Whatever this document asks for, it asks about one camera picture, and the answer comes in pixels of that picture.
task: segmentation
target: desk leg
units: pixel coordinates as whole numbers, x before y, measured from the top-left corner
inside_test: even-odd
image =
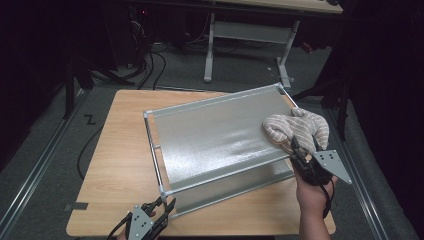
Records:
[[[294,22],[293,27],[290,31],[287,43],[286,43],[286,47],[285,47],[284,52],[283,52],[283,56],[277,58],[277,64],[278,64],[278,70],[280,71],[281,82],[283,83],[283,87],[285,89],[291,88],[290,78],[287,75],[287,70],[286,70],[285,64],[286,64],[287,57],[289,56],[290,48],[293,45],[293,40],[296,37],[297,28],[299,27],[299,23],[300,23],[300,21]]]
[[[205,65],[205,76],[203,80],[205,82],[212,81],[212,68],[213,68],[213,37],[215,30],[215,14],[211,13],[210,27],[209,27],[209,46],[208,54],[206,55]]]

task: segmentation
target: background desk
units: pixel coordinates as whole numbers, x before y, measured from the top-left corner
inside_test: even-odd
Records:
[[[113,101],[67,226],[71,236],[107,236],[135,204],[159,196],[143,111],[222,93],[119,91]],[[163,236],[297,234],[300,217],[295,179],[214,204],[172,220]],[[326,218],[330,233],[335,224]]]

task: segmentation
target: forearm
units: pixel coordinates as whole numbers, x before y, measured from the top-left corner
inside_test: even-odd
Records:
[[[329,240],[330,235],[322,213],[301,211],[299,235],[301,240]]]

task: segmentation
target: dark background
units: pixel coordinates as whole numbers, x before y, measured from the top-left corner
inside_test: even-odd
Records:
[[[80,54],[108,69],[125,61],[105,23],[104,14],[110,12],[102,11],[94,2],[7,4],[0,10],[1,169],[64,83],[66,64],[72,56]],[[348,83],[369,146],[405,214],[423,237],[418,226],[424,201],[420,191],[423,3],[360,0],[343,1],[342,5],[345,15],[356,20],[346,24],[343,31],[338,23],[302,21],[295,46],[306,42],[313,48],[334,47],[316,85],[333,79]],[[151,13],[156,35],[176,46],[183,47],[187,29],[196,35],[203,27],[203,21],[194,21],[203,18],[199,13],[160,8]]]

